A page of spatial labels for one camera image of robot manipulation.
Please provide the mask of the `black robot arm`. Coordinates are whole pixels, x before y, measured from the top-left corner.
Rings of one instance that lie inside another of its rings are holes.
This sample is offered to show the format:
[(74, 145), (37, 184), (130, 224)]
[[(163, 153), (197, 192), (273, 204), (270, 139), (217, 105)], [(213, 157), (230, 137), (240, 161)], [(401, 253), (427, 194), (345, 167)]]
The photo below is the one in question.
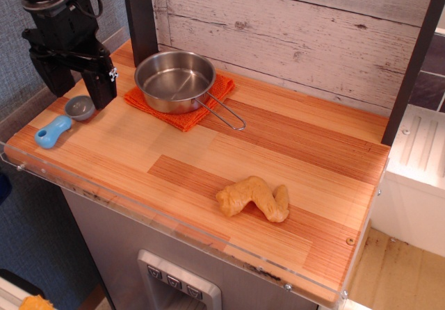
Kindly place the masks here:
[(110, 51), (96, 38), (101, 1), (22, 0), (35, 28), (22, 37), (30, 44), (29, 56), (42, 80), (57, 97), (71, 90), (74, 72), (81, 74), (95, 108), (105, 108), (117, 96), (117, 70)]

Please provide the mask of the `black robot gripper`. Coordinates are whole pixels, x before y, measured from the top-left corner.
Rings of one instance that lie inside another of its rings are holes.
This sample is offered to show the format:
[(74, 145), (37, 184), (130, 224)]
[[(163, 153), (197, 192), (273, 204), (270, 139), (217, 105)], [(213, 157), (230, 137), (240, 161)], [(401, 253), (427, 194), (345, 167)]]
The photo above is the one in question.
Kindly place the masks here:
[(112, 69), (109, 51), (96, 38), (98, 23), (90, 8), (83, 11), (78, 2), (22, 5), (35, 22), (35, 28), (22, 36), (30, 43), (31, 61), (48, 89), (64, 96), (76, 84), (71, 70), (85, 70), (81, 76), (95, 108), (106, 108), (117, 97), (117, 88), (109, 73), (87, 71)]

